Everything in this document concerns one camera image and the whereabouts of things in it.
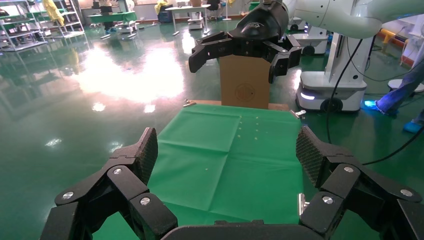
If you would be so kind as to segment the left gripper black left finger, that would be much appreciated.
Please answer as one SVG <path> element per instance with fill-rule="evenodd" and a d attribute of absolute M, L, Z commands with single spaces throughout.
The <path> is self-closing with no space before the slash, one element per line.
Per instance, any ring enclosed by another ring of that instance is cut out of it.
<path fill-rule="evenodd" d="M 135 144 L 115 150 L 100 170 L 55 197 L 40 238 L 91 240 L 119 213 L 139 239 L 162 239 L 178 220 L 148 188 L 157 157 L 157 132 L 148 127 Z"/>

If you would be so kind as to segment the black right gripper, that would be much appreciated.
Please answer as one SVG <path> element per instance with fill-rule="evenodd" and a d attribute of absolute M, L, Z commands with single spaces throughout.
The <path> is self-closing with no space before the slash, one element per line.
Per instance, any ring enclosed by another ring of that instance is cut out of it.
<path fill-rule="evenodd" d="M 268 82 L 285 76 L 300 64 L 302 48 L 291 34 L 282 38 L 289 23 L 289 13 L 277 1 L 260 3 L 245 15 L 233 30 L 219 31 L 196 41 L 188 58 L 191 73 L 207 60 L 229 55 L 263 58 L 270 63 Z"/>

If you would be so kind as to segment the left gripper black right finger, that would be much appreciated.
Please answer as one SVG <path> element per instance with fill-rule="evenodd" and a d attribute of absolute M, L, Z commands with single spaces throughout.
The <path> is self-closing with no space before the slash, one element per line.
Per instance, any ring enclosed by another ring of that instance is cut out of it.
<path fill-rule="evenodd" d="M 301 225 L 329 240 L 351 211 L 382 240 L 423 239 L 423 198 L 415 190 L 367 168 L 348 149 L 321 141 L 307 126 L 295 153 L 317 188 L 299 216 Z"/>

